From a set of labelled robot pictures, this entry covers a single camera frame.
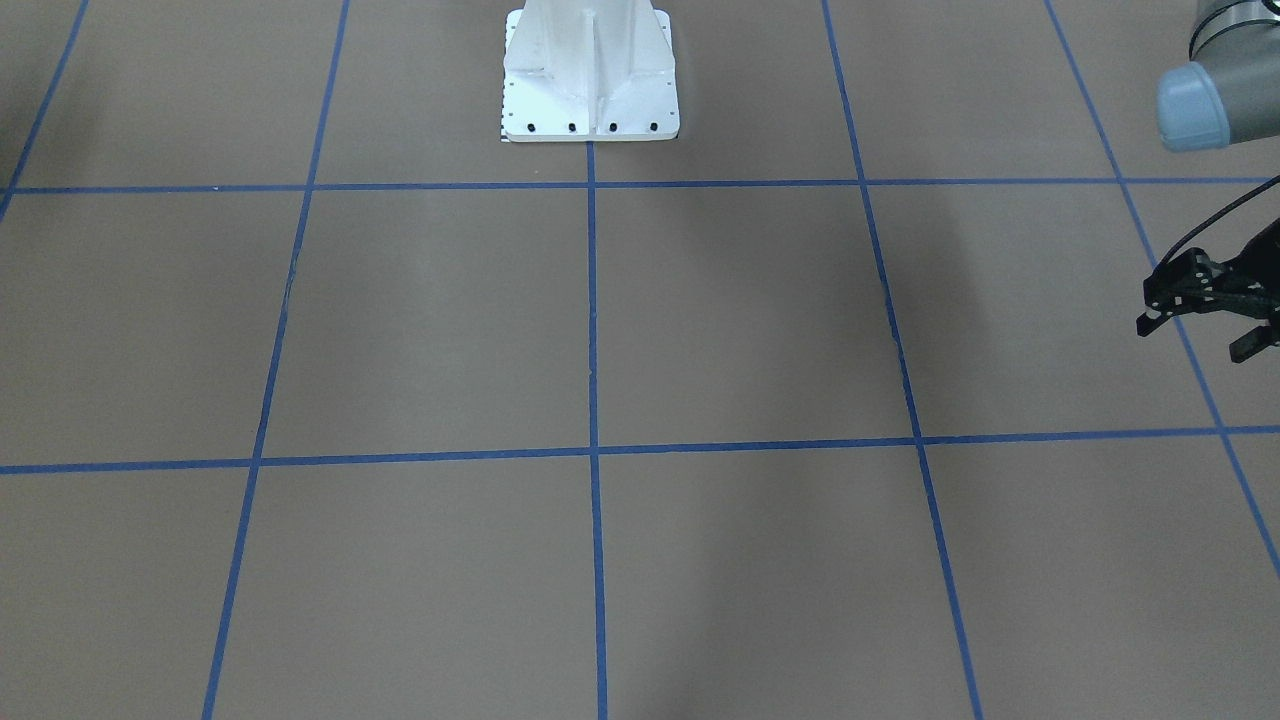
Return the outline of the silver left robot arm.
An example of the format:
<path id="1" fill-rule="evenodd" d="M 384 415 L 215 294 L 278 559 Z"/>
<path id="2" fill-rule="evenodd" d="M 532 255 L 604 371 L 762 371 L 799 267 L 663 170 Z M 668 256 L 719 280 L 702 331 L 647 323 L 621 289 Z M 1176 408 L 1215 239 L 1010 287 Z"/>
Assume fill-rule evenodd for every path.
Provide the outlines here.
<path id="1" fill-rule="evenodd" d="M 1277 137 L 1279 9 L 1275 1 L 1199 1 L 1187 63 L 1157 83 L 1157 127 L 1170 152 L 1198 152 Z M 1244 204 L 1277 187 L 1272 177 L 1189 229 L 1142 283 L 1140 337 L 1174 318 L 1230 313 L 1258 324 L 1229 345 L 1242 364 L 1277 347 L 1279 225 L 1271 222 L 1243 250 L 1215 261 L 1193 240 Z"/>

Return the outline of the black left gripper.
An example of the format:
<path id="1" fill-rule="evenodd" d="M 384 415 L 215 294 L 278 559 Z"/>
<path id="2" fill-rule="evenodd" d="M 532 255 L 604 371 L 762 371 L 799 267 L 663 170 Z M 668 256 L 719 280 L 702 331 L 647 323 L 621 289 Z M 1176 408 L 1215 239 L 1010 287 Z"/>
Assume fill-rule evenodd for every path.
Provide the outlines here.
<path id="1" fill-rule="evenodd" d="M 1230 313 L 1262 322 L 1229 345 L 1231 363 L 1245 363 L 1279 346 L 1279 223 L 1272 222 L 1226 263 L 1203 250 L 1187 250 L 1160 263 L 1142 282 L 1144 311 L 1135 319 L 1139 337 L 1153 334 L 1172 318 Z"/>

